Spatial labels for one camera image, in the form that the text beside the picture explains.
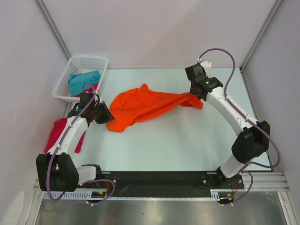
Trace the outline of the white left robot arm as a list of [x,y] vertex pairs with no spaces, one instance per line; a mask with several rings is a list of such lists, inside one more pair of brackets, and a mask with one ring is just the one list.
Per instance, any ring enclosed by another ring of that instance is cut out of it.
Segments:
[[73,192],[79,185],[87,183],[95,188],[101,186],[104,181],[101,167],[95,164],[78,167],[72,157],[90,123],[105,124],[113,120],[113,115],[98,94],[81,93],[56,141],[46,153],[36,158],[40,189]]

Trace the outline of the white plastic mesh basket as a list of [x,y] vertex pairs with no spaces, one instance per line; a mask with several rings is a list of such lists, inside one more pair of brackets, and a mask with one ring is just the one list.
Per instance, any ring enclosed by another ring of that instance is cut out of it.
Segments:
[[78,102],[79,94],[87,91],[99,91],[104,79],[109,59],[96,55],[72,56],[52,94],[55,98],[67,102]]

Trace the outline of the orange t shirt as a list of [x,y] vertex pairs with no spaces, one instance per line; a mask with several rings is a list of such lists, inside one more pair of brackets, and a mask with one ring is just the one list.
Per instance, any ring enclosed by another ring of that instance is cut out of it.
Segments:
[[122,133],[137,122],[162,116],[177,106],[203,109],[203,102],[189,92],[169,93],[149,89],[143,84],[120,93],[110,104],[109,111],[115,120],[106,124],[110,132]]

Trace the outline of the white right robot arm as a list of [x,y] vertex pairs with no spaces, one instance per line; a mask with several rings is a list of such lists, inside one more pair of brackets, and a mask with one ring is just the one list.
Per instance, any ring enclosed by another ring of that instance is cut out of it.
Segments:
[[238,105],[233,106],[234,101],[223,84],[215,77],[208,77],[200,63],[185,68],[185,72],[191,82],[190,93],[213,106],[237,136],[231,147],[231,156],[216,170],[217,184],[227,188],[242,168],[269,149],[270,125],[248,116]]

